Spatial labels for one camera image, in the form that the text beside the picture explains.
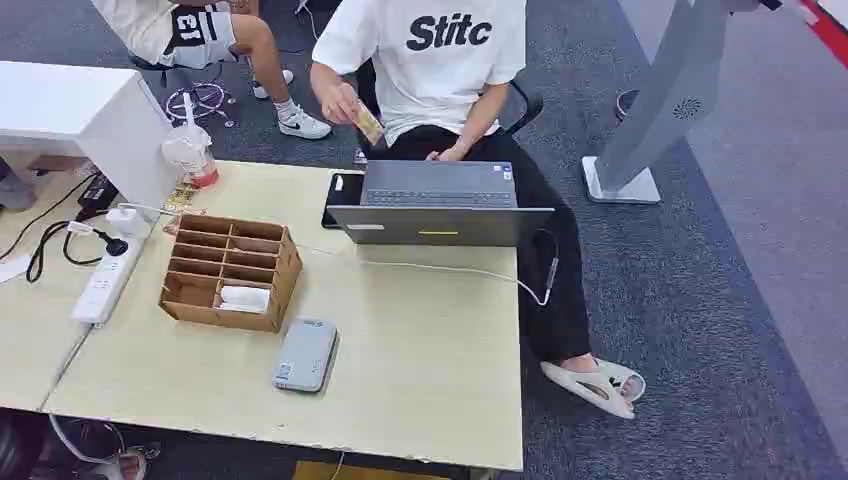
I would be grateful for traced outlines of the person's left hand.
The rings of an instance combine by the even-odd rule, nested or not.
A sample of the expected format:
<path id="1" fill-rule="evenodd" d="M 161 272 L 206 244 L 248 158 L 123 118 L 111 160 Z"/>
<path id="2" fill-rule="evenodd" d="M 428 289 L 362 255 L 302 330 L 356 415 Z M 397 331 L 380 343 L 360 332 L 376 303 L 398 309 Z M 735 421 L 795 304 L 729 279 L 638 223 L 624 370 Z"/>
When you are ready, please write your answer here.
<path id="1" fill-rule="evenodd" d="M 469 147 L 465 144 L 457 141 L 451 147 L 438 152 L 432 151 L 430 152 L 426 159 L 428 161 L 461 161 L 465 158 L 469 151 Z"/>

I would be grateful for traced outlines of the person's right hand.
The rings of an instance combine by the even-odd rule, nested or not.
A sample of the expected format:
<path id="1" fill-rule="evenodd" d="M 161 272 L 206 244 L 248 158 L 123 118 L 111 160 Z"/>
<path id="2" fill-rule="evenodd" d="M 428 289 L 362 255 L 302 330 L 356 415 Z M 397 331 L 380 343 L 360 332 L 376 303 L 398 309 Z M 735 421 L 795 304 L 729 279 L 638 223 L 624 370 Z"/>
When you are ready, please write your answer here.
<path id="1" fill-rule="evenodd" d="M 316 95 L 324 117 L 334 124 L 353 124 L 359 114 L 359 98 L 353 87 L 344 82 L 330 82 L 320 87 Z"/>

